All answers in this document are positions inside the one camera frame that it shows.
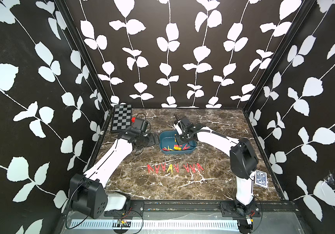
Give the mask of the small circuit board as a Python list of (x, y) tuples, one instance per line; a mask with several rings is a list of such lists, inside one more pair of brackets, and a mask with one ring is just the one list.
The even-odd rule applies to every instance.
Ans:
[(113, 228), (114, 229), (127, 229), (130, 228), (132, 224), (131, 220), (124, 220), (124, 219), (119, 219), (115, 221)]

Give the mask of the white perforated rail strip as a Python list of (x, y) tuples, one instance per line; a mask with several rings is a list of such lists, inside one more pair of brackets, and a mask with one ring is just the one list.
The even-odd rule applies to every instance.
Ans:
[(116, 219), (72, 220), (70, 227), (104, 230), (225, 230), (239, 231), (235, 220), (127, 220), (121, 225)]

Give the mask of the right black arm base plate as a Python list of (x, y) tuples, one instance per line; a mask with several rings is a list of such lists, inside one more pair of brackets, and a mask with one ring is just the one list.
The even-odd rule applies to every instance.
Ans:
[(220, 202), (219, 210), (223, 217), (232, 217), (234, 219), (261, 217), (261, 208), (255, 201), (248, 205), (243, 205), (237, 200), (222, 201)]

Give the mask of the yellow clothespin in box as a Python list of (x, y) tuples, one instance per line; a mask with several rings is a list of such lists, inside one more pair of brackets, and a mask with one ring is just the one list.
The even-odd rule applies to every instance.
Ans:
[(188, 144), (186, 144), (185, 146), (183, 145), (174, 145), (173, 148), (168, 147), (164, 147), (162, 150), (166, 151), (166, 152), (171, 152), (171, 151), (185, 151), (185, 150), (189, 150), (191, 148), (191, 146), (189, 146)]

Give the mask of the black white checkerboard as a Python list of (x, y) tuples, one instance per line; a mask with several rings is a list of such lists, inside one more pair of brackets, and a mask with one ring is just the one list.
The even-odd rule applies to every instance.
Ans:
[(113, 118), (111, 121), (110, 132), (119, 133), (131, 126), (132, 105), (122, 104), (115, 105), (113, 108)]

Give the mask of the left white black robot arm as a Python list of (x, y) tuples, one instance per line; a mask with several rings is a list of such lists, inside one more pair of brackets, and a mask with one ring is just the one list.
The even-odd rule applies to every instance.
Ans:
[(77, 211), (97, 219), (104, 212), (125, 211), (130, 208), (130, 197), (119, 192), (106, 193), (108, 180), (119, 164), (134, 149), (159, 144), (157, 133), (143, 133), (128, 128), (118, 134), (112, 147), (84, 174), (75, 174), (70, 180), (68, 211)]

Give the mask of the blue playing card deck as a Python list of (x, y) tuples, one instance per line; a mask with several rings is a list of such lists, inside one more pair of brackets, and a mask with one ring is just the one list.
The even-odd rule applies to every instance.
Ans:
[(263, 188), (268, 188), (267, 173), (260, 170), (256, 170), (255, 184)]

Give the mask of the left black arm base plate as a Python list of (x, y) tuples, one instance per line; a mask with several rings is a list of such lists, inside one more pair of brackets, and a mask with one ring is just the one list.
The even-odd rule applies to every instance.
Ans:
[(115, 219), (120, 218), (132, 218), (143, 216), (145, 203), (141, 200), (130, 200), (127, 201), (121, 210), (111, 210), (104, 212), (104, 217), (113, 217)]

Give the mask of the red clothespin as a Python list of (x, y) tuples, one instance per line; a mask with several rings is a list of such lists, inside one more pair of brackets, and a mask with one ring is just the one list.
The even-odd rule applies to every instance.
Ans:
[(204, 171), (203, 167), (199, 163), (196, 163), (196, 166), (198, 171)]
[(163, 172), (165, 172), (166, 171), (166, 164), (165, 163), (161, 163), (161, 167), (162, 167)]
[(190, 165), (187, 163), (187, 164), (184, 164), (183, 167), (185, 168), (185, 170), (189, 173), (190, 172)]
[(195, 164), (190, 164), (189, 167), (190, 167), (190, 170), (192, 171), (192, 173), (196, 173), (197, 172)]
[(147, 169), (148, 169), (148, 173), (150, 173), (150, 172), (154, 172), (153, 167), (150, 166), (149, 164), (147, 165)]
[(156, 172), (156, 174), (159, 173), (159, 169), (160, 169), (160, 165), (159, 165), (159, 164), (158, 164), (158, 165), (155, 165), (155, 172)]
[(179, 165), (178, 164), (173, 164), (173, 167), (174, 167), (176, 173), (179, 173)]

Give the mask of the teal plastic storage box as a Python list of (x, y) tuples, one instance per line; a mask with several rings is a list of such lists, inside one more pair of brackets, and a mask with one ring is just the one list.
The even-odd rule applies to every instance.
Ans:
[(175, 140), (175, 134), (176, 134), (176, 130), (173, 131), (164, 131), (162, 133), (160, 133), (159, 135), (159, 141), (160, 141), (160, 149), (162, 151), (163, 154), (165, 155), (181, 155), (181, 154), (191, 154), (197, 147), (197, 143), (196, 141), (192, 140), (188, 144), (189, 146), (191, 146), (191, 148), (189, 150), (185, 150), (185, 151), (171, 151), (171, 152), (166, 152), (163, 151), (162, 149), (164, 147), (170, 147), (173, 148), (174, 145), (177, 145), (176, 140)]

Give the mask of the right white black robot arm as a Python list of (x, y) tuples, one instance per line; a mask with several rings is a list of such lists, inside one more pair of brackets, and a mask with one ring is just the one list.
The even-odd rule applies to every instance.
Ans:
[(207, 126), (193, 126), (184, 129), (174, 124), (179, 144), (192, 139), (209, 144), (222, 151), (230, 158), (230, 168), (236, 176), (236, 206), (244, 210), (249, 209), (254, 201), (253, 185), (258, 165), (258, 157), (250, 141), (246, 138), (236, 139), (213, 131)]

